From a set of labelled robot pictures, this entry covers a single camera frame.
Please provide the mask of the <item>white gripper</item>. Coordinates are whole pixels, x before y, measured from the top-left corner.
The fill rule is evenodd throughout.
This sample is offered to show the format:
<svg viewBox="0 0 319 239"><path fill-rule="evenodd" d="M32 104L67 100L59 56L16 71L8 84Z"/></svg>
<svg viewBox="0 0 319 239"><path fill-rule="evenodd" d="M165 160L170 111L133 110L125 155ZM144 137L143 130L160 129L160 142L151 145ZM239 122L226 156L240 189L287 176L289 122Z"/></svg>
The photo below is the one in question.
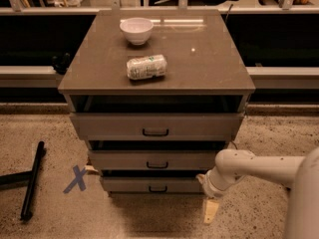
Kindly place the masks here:
<svg viewBox="0 0 319 239"><path fill-rule="evenodd" d="M227 189L236 184L237 180L232 176L223 176L217 168L209 170L206 174L198 174L195 177L199 183L202 183L202 189L209 198L221 198ZM216 199L203 200L203 222L210 224L219 207L219 201Z"/></svg>

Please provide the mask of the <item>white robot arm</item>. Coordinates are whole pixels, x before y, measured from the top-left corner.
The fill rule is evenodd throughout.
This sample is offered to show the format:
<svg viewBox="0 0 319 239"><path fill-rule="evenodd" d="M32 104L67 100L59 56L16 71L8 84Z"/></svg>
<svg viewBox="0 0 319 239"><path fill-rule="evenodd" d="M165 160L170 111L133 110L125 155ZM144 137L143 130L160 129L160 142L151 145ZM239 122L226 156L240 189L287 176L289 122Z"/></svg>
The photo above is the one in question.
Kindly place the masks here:
<svg viewBox="0 0 319 239"><path fill-rule="evenodd" d="M306 156L256 156L242 149L224 149L215 158L215 166L196 179L213 203L244 176L254 176L290 189L283 239L319 237L319 148Z"/></svg>

